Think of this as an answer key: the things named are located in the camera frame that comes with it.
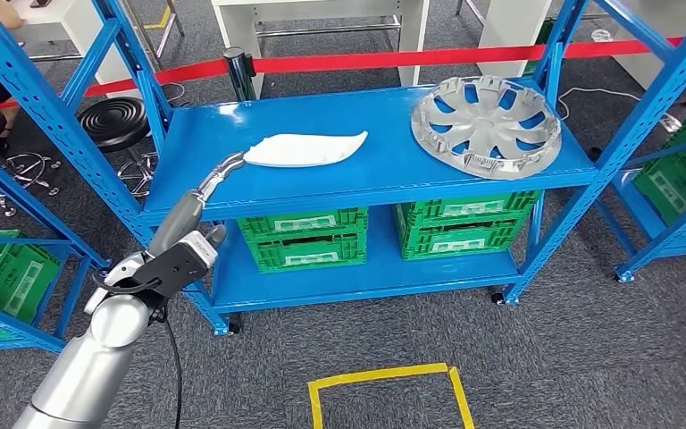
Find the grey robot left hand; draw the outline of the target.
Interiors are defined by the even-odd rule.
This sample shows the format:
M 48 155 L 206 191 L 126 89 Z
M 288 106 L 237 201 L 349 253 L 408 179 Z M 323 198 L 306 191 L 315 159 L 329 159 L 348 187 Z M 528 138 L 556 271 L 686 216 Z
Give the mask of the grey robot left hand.
M 201 222 L 205 205 L 216 187 L 231 171 L 245 164 L 244 152 L 229 154 L 223 158 L 195 189 L 189 189 L 166 215 L 159 225 L 146 252 L 158 257 L 169 247 L 195 230 Z

